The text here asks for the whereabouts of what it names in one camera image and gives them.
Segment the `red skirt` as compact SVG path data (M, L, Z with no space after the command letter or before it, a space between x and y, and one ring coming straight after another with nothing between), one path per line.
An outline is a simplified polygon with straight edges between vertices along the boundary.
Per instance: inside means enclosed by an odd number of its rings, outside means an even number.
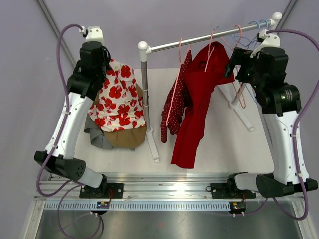
M180 168L193 169L197 148L204 137L205 121L211 94L218 85L234 82L234 74L225 77L225 66L229 57L224 46L212 42L215 47L209 60L207 71L208 45L195 56L184 74L184 81L192 103L186 108L185 117L177 134L171 164Z

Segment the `red white floral garment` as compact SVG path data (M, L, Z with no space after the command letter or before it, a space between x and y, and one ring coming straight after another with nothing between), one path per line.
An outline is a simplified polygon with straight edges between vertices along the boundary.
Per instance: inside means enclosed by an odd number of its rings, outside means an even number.
M113 59L109 66L97 101L88 110L90 119L104 132L146 126L133 68Z

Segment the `grey pleated skirt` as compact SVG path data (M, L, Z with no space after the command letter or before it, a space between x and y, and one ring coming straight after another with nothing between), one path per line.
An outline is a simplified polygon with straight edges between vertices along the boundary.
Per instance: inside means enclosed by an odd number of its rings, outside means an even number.
M86 116L84 132L89 134L90 143L96 148L112 150L113 147L104 135L104 132L92 121L89 115Z

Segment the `tan skirt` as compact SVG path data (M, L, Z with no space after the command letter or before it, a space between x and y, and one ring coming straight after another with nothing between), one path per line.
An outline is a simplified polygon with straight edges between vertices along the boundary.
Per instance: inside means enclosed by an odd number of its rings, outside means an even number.
M138 85L137 88L138 95L143 99L141 88ZM113 149L127 148L133 150L144 142L146 129L147 127L144 126L136 129L128 129L117 132L103 132L109 143L112 145Z

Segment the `light blue wire hanger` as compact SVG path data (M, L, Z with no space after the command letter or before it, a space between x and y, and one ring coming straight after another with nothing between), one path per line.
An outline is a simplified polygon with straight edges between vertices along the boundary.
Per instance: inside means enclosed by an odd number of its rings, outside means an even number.
M256 46L257 46L257 44L258 44L258 34L259 34L259 32L262 30L262 28L261 28L261 26L260 26L260 24L261 24L262 22L264 22L265 25L266 25L266 28L268 28L269 24L268 24L268 21L267 21L266 19L262 19L262 20L259 20L259 21L254 20L254 21L251 21L250 23L248 23L249 25L255 23L255 24L258 26L258 31L256 32L255 37L252 38L252 39L247 38L247 37L242 37L242 40L243 40L244 42L240 41L241 46L243 46L244 48L248 48L248 49L251 48L251 47L252 47L253 49L256 48Z

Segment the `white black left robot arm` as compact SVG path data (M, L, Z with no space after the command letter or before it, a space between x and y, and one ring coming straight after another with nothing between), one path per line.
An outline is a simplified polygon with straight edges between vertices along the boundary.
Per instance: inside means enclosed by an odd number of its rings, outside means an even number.
M80 60L67 80L67 98L54 134L45 150L35 153L34 160L47 172L91 187L91 193L102 198L108 192L105 176L74 154L82 124L106 79L110 54L98 41L83 43L79 53Z

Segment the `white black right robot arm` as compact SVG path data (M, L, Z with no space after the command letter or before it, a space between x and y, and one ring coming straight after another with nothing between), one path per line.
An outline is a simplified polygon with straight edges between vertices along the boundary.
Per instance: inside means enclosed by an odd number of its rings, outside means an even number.
M235 78L251 85L255 91L274 164L272 173L229 175L226 191L231 197L238 197L244 190L275 198L318 188L317 180L308 175L297 137L296 120L302 106L297 87L285 82L288 59L284 49L279 47L264 47L256 55L251 50L235 48L226 65L226 77L239 66Z

